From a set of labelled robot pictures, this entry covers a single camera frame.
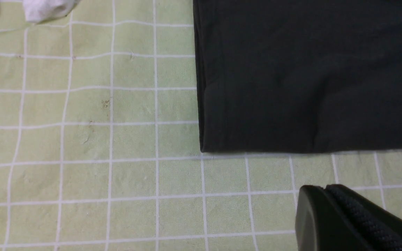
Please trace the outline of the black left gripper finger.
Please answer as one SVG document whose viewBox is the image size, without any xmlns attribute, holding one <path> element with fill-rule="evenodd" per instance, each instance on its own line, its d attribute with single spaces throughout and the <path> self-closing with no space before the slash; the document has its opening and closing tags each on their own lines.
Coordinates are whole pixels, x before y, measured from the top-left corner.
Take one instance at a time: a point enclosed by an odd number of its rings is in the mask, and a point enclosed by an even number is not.
<svg viewBox="0 0 402 251">
<path fill-rule="evenodd" d="M 402 219 L 341 184 L 299 190 L 300 251 L 402 251 Z"/>
</svg>

